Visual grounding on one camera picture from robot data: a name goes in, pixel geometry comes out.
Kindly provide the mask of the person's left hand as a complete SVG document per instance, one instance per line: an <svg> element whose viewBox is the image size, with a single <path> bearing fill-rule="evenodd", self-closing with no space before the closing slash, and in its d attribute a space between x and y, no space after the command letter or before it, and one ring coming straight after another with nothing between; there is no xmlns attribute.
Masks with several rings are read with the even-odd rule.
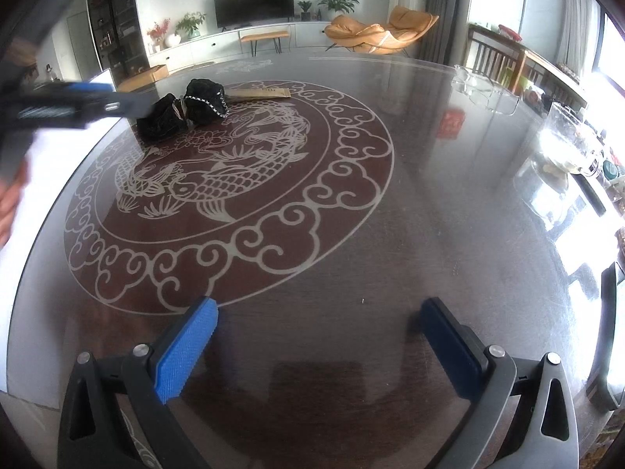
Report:
<svg viewBox="0 0 625 469"><path fill-rule="evenodd" d="M23 159L16 176L11 184L1 182L0 204L0 247L3 248L12 234L13 224L23 190L30 178L30 164Z"/></svg>

